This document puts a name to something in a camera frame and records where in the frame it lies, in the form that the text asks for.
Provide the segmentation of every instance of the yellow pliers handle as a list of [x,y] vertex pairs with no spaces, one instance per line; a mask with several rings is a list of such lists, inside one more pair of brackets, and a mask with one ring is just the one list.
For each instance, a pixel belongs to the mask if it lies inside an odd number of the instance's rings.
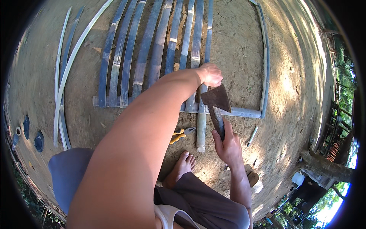
[[174,144],[179,139],[184,138],[184,137],[187,136],[187,135],[184,134],[184,129],[183,128],[181,128],[179,131],[176,131],[176,132],[173,133],[173,135],[176,135],[176,134],[179,134],[179,135],[176,138],[174,138],[173,140],[171,140],[169,142],[169,145]]
[[185,135],[184,133],[183,133],[183,134],[178,135],[178,137],[176,137],[175,139],[173,139],[173,140],[171,140],[171,141],[169,142],[169,145],[174,144],[176,141],[178,141],[179,139],[184,138],[184,137],[186,137],[186,136],[187,136],[187,135]]

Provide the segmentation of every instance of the cracked dirt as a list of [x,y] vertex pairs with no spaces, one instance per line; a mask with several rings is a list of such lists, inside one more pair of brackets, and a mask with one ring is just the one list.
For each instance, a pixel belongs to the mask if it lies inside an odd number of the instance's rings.
[[[270,46],[270,89],[266,117],[227,117],[240,136],[244,162],[253,167],[255,161],[254,171],[260,174],[264,184],[260,193],[252,195],[254,220],[262,218],[291,188],[289,175],[298,158],[298,151],[307,144],[310,135],[317,138],[322,131],[334,83],[325,36],[319,32],[310,13],[311,3],[303,0],[268,0],[260,3]],[[27,42],[20,45],[10,72],[10,133],[21,125],[26,114],[31,123],[30,140],[21,136],[16,147],[17,155],[42,195],[54,204],[57,203],[52,193],[51,175],[43,160],[47,162],[52,155],[62,151],[60,140],[57,149],[52,144],[57,46],[67,9],[73,5],[66,36],[77,9],[83,4],[86,7],[71,47],[104,1],[46,2],[30,25],[29,34],[25,36]],[[207,4],[205,1],[201,62],[205,54]],[[86,38],[91,44],[81,46],[66,83],[65,112],[73,147],[95,148],[122,112],[120,108],[101,109],[92,106],[92,97],[98,95],[101,52],[118,5],[119,1],[114,1],[91,29]],[[185,0],[183,12],[187,5],[188,0]],[[151,7],[152,3],[148,2],[138,30],[135,50],[139,49]],[[223,83],[231,105],[258,110],[262,96],[264,50],[257,10],[246,0],[215,0],[213,12],[211,62],[217,64],[223,72]],[[175,54],[177,63],[186,15],[183,14],[181,18],[183,22],[180,23]],[[166,40],[169,40],[169,33],[168,31]],[[177,127],[195,126],[196,118],[196,114],[180,113]],[[259,126],[257,135],[250,147],[246,147],[255,126]],[[230,174],[224,171],[225,164],[214,151],[210,133],[212,129],[208,115],[205,154],[200,154],[195,149],[195,133],[169,146],[159,178],[171,170],[179,154],[186,149],[197,158],[195,174],[208,186],[229,197]],[[42,154],[34,149],[31,141],[38,130],[42,130],[45,137]]]

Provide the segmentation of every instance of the axe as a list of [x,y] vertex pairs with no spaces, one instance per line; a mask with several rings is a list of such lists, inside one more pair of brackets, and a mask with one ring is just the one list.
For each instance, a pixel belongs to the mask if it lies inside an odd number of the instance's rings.
[[225,86],[221,84],[208,92],[201,94],[203,104],[208,106],[208,111],[215,130],[219,133],[221,140],[225,138],[224,121],[220,109],[231,113],[231,106]]

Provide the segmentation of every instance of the black sandal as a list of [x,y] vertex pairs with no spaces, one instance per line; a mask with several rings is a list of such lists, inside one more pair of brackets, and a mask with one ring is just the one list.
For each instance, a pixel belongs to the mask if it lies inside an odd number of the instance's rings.
[[38,131],[37,137],[33,141],[33,145],[35,146],[35,148],[37,149],[38,152],[43,151],[44,142],[45,142],[45,139],[43,137],[42,132]]
[[29,139],[29,118],[28,115],[25,116],[24,122],[23,122],[23,132],[25,139]]

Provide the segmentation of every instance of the hand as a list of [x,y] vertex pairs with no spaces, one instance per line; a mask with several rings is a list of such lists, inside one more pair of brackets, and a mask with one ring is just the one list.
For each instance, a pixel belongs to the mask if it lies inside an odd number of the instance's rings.
[[221,70],[213,63],[203,64],[197,69],[197,74],[201,79],[201,83],[210,87],[220,86],[223,79]]
[[231,123],[225,118],[223,120],[225,128],[224,141],[221,141],[221,137],[216,130],[212,131],[216,153],[231,169],[237,169],[244,166],[242,146],[240,145],[239,136],[232,131]]

